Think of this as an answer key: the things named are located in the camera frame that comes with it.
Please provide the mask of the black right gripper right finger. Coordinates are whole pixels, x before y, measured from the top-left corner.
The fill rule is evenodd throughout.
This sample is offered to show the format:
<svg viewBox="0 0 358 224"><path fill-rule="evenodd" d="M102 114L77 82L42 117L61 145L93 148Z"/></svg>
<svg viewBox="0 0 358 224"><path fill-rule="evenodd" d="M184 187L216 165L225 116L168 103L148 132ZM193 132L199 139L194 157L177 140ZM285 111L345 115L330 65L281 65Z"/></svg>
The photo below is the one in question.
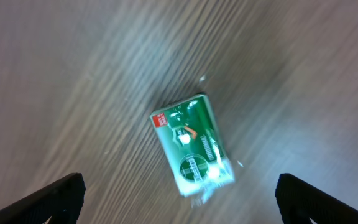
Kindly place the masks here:
<svg viewBox="0 0 358 224"><path fill-rule="evenodd" d="M284 224L358 223L358 210L288 173L280 174L275 198Z"/></svg>

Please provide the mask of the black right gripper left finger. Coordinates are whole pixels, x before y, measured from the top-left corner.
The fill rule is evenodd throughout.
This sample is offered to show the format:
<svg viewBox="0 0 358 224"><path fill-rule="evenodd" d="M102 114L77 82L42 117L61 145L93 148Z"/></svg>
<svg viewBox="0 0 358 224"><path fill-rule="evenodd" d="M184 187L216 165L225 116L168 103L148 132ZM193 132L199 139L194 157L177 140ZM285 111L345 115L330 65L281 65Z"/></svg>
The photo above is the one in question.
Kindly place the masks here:
<svg viewBox="0 0 358 224"><path fill-rule="evenodd" d="M71 173L0 210L0 223L72 223L80 216L85 182Z"/></svg>

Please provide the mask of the green soap packet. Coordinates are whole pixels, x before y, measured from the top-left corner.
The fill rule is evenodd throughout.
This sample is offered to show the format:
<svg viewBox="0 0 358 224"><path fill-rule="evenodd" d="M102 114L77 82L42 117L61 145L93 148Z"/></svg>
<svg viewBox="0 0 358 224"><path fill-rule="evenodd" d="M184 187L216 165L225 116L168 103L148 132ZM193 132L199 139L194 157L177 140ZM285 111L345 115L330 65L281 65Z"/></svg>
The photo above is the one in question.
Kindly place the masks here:
<svg viewBox="0 0 358 224"><path fill-rule="evenodd" d="M179 193L193 206L235 182L210 100L205 93L155 110L150 120L171 167Z"/></svg>

